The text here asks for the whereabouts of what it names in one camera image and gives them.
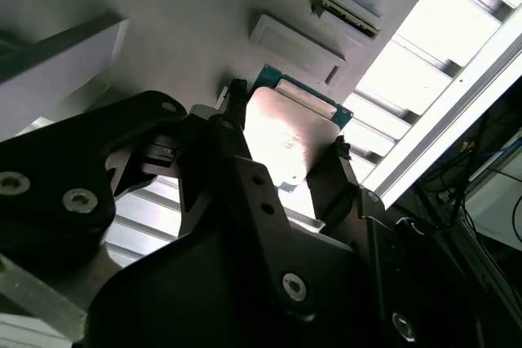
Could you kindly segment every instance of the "wire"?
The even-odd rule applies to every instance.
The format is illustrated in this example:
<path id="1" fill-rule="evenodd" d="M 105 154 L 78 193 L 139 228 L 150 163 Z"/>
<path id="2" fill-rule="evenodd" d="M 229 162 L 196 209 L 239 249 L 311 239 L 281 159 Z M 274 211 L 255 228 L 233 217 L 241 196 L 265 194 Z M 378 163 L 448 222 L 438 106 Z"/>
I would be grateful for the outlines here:
<path id="1" fill-rule="evenodd" d="M 466 209 L 466 203 L 465 201 L 462 203 L 462 209 L 464 211 L 464 216 L 466 216 L 467 223 L 471 226 L 471 229 L 473 230 L 473 233 L 475 234 L 475 238 L 479 246 L 482 248 L 482 251 L 486 255 L 486 257 L 491 261 L 491 263 L 495 266 L 495 269 L 497 269 L 498 273 L 504 278 L 507 285 L 509 285 L 511 291 L 513 292 L 513 296 L 515 297 L 516 303 L 519 306 L 519 308 L 522 310 L 522 302 L 520 301 L 520 296 L 518 294 L 518 291 L 513 287 L 512 284 L 509 283 L 509 280 L 506 277 L 506 274 L 502 270 L 502 268 L 497 264 L 491 253 L 486 249 L 482 241 L 480 240 L 479 233 L 476 230 L 475 222 L 473 222 L 473 218 L 471 217 L 470 213 L 467 212 Z"/>
<path id="2" fill-rule="evenodd" d="M 518 181 L 519 183 L 522 183 L 522 179 L 517 178 L 517 177 L 514 177 L 514 176 L 512 176 L 511 174 L 504 173 L 503 171 L 496 170 L 496 169 L 491 169 L 491 168 L 489 168 L 489 167 L 486 167 L 485 170 L 487 170 L 487 171 L 493 171 L 494 173 L 501 174 L 501 175 L 503 175 L 504 177 L 508 177 L 508 178 L 514 179 L 515 181 Z"/>
<path id="3" fill-rule="evenodd" d="M 455 205 L 453 206 L 453 210 L 451 211 L 451 215 L 449 216 L 449 221 L 445 225 L 445 229 L 448 230 L 452 228 L 458 220 L 458 211 L 460 210 L 460 206 L 464 201 L 464 197 L 466 195 L 467 182 L 471 175 L 473 174 L 473 169 L 476 163 L 476 159 L 478 157 L 478 152 L 480 148 L 480 142 L 484 136 L 484 132 L 486 131 L 486 126 L 488 125 L 488 112 L 484 113 L 484 118 L 480 122 L 480 128 L 477 132 L 475 146 L 470 152 L 469 160 L 467 161 L 466 167 L 464 169 L 464 175 L 462 176 L 462 185 L 461 189 L 457 192 L 457 197 L 455 198 Z"/>
<path id="4" fill-rule="evenodd" d="M 511 213 L 511 225 L 513 226 L 513 231 L 515 232 L 516 237 L 519 239 L 520 243 L 522 244 L 522 238 L 520 237 L 519 232 L 516 230 L 516 225 L 515 225 L 516 210 L 519 208 L 521 201 L 522 201 L 522 195 L 520 195 L 519 199 L 515 203 L 515 206 L 513 207 L 513 212 Z"/>
<path id="5" fill-rule="evenodd" d="M 500 170 L 497 170 L 497 169 L 493 169 L 491 167 L 486 167 L 484 168 L 485 171 L 492 171 L 494 173 L 497 173 L 497 174 L 500 174 L 500 175 L 503 175 L 504 177 L 508 177 L 508 178 L 511 178 L 511 179 L 514 179 L 515 181 L 519 182 L 519 183 L 522 183 L 522 179 L 520 178 L 517 178 L 511 174 L 508 174 L 508 173 L 504 173 L 503 171 L 500 171 Z M 439 177 L 439 180 L 442 182 L 442 186 L 443 187 L 440 187 L 438 189 L 430 189 L 429 187 L 424 187 L 424 190 L 426 192 L 430 192 L 430 193 L 441 193 L 441 192 L 445 192 L 445 191 L 448 191 L 449 190 L 449 186 L 447 185 L 447 183 L 444 181 L 444 175 L 446 174 L 447 172 L 444 172 L 443 174 L 440 175 Z"/>
<path id="6" fill-rule="evenodd" d="M 518 138 L 517 140 L 515 140 L 512 144 L 510 144 L 507 147 L 500 148 L 497 151 L 493 151 L 493 152 L 485 152 L 484 154 L 480 154 L 480 156 L 492 156 L 492 155 L 498 154 L 499 152 L 507 152 L 507 151 L 511 151 L 511 150 L 516 150 L 520 147 L 522 147 L 522 138 Z"/>

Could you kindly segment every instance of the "blue object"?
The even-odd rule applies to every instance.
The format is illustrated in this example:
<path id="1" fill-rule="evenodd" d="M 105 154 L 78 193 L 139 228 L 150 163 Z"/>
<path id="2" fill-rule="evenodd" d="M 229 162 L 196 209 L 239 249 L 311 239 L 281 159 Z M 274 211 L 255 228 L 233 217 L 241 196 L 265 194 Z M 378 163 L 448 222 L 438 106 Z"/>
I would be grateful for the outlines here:
<path id="1" fill-rule="evenodd" d="M 330 121 L 332 121 L 334 124 L 337 124 L 340 129 L 344 128 L 344 126 L 352 119 L 353 113 L 346 109 L 343 105 L 335 103 L 332 99 L 328 98 L 327 96 L 317 92 L 316 90 L 313 90 L 311 87 L 304 85 L 300 81 L 293 79 L 290 75 L 285 75 L 284 73 L 282 73 L 274 67 L 271 67 L 270 65 L 264 66 L 263 70 L 255 80 L 254 85 L 250 89 L 248 98 L 250 99 L 255 89 L 257 89 L 258 87 L 266 86 L 275 89 L 277 83 L 279 83 L 281 79 L 289 81 L 293 85 L 297 86 L 299 89 L 304 90 L 308 94 L 311 94 L 316 98 L 320 99 L 321 101 L 326 102 L 327 104 L 335 107 L 337 111 L 335 112 L 334 116 L 330 119 Z"/>
<path id="2" fill-rule="evenodd" d="M 520 148 L 520 147 L 522 147 L 522 138 L 517 139 L 516 141 L 513 142 L 513 144 L 510 144 L 507 147 L 500 148 L 499 150 L 494 151 L 494 152 L 486 152 L 484 154 L 481 154 L 481 156 L 492 156 L 492 155 L 498 154 L 499 152 L 506 152 L 506 151 L 510 151 L 510 150 L 516 150 L 517 148 Z"/>

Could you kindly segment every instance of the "bolt head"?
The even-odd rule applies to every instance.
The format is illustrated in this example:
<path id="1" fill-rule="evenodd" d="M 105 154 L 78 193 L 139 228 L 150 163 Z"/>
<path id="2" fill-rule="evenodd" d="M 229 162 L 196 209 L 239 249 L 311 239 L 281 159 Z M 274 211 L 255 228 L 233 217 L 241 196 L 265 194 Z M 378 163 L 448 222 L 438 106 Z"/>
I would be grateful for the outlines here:
<path id="1" fill-rule="evenodd" d="M 368 195 L 370 200 L 372 200 L 374 203 L 378 203 L 379 198 L 375 193 L 373 193 L 372 191 L 367 191 L 366 194 Z"/>
<path id="2" fill-rule="evenodd" d="M 98 198 L 87 189 L 75 188 L 64 194 L 62 204 L 69 212 L 89 214 L 98 205 Z"/>
<path id="3" fill-rule="evenodd" d="M 164 102 L 163 104 L 161 104 L 161 106 L 169 112 L 175 112 L 176 110 L 178 110 L 176 106 L 174 104 L 171 104 L 170 102 Z"/>
<path id="4" fill-rule="evenodd" d="M 295 273 L 286 273 L 283 276 L 283 288 L 293 301 L 302 302 L 307 297 L 307 286 Z"/>
<path id="5" fill-rule="evenodd" d="M 0 196 L 17 196 L 25 193 L 31 187 L 27 177 L 15 171 L 0 173 Z"/>
<path id="6" fill-rule="evenodd" d="M 391 316 L 391 321 L 393 326 L 395 326 L 396 331 L 407 341 L 407 342 L 415 342 L 417 340 L 415 336 L 415 331 L 411 325 L 411 323 L 401 314 L 393 313 Z"/>
<path id="7" fill-rule="evenodd" d="M 229 120 L 225 120 L 224 118 L 221 119 L 221 124 L 223 124 L 224 127 L 229 128 L 230 130 L 234 129 L 234 125 Z"/>

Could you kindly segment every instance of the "screw hole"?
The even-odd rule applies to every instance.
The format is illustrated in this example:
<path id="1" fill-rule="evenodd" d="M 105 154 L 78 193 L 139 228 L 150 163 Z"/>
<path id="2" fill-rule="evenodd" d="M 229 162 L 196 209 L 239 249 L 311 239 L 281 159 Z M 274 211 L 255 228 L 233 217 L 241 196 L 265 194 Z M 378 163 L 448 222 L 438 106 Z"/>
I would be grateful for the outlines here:
<path id="1" fill-rule="evenodd" d="M 273 215 L 274 214 L 274 207 L 272 207 L 270 204 L 267 204 L 267 203 L 262 203 L 261 204 L 261 209 L 269 214 L 269 215 Z"/>
<path id="2" fill-rule="evenodd" d="M 79 205 L 87 205 L 89 203 L 89 199 L 85 195 L 74 195 L 71 201 Z"/>
<path id="3" fill-rule="evenodd" d="M 2 187 L 7 189 L 16 189 L 21 186 L 20 180 L 14 177 L 7 177 L 1 182 Z"/>
<path id="4" fill-rule="evenodd" d="M 299 293 L 301 291 L 301 286 L 296 281 L 291 280 L 288 282 L 288 285 L 295 293 Z"/>
<path id="5" fill-rule="evenodd" d="M 261 177 L 258 177 L 257 175 L 253 175 L 252 176 L 252 181 L 254 181 L 254 183 L 256 185 L 263 185 L 264 184 L 264 181 Z"/>

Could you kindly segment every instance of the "mounting hole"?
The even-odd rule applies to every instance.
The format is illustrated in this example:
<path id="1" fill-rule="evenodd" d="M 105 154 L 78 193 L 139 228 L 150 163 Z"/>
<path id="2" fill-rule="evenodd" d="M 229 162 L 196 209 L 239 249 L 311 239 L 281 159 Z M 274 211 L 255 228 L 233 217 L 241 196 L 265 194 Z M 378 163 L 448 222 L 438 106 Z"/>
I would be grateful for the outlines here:
<path id="1" fill-rule="evenodd" d="M 267 204 L 267 203 L 262 203 L 261 204 L 261 209 L 266 213 L 266 214 L 269 214 L 269 215 L 273 215 L 274 214 L 274 207 L 272 207 L 270 204 Z"/>
<path id="2" fill-rule="evenodd" d="M 0 173 L 0 195 L 17 196 L 29 190 L 31 182 L 27 177 L 15 171 Z"/>
<path id="3" fill-rule="evenodd" d="M 254 181 L 254 183 L 256 185 L 263 185 L 264 184 L 264 181 L 261 177 L 258 177 L 257 175 L 253 175 L 252 176 L 252 181 Z"/>

